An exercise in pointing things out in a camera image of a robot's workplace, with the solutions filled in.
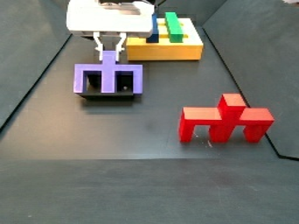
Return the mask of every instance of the red arch block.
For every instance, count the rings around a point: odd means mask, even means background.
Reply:
[[[183,108],[179,136],[181,142],[192,140],[195,125],[209,125],[209,140],[225,143],[236,126],[245,126],[248,142],[257,143],[275,118],[267,108],[247,108],[240,94],[223,94],[216,108]]]

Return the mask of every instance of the purple block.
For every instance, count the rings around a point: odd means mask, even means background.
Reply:
[[[116,93],[116,75],[117,72],[133,73],[133,94],[143,93],[143,65],[120,65],[116,63],[116,52],[103,52],[101,64],[76,64],[75,65],[75,80],[73,93],[83,94],[87,92],[87,76],[88,73],[101,75],[100,93]]]

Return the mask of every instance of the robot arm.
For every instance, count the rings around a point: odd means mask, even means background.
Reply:
[[[101,61],[100,37],[119,36],[116,61],[124,50],[127,36],[148,38],[152,35],[155,0],[69,0],[67,26],[76,36],[93,38]]]

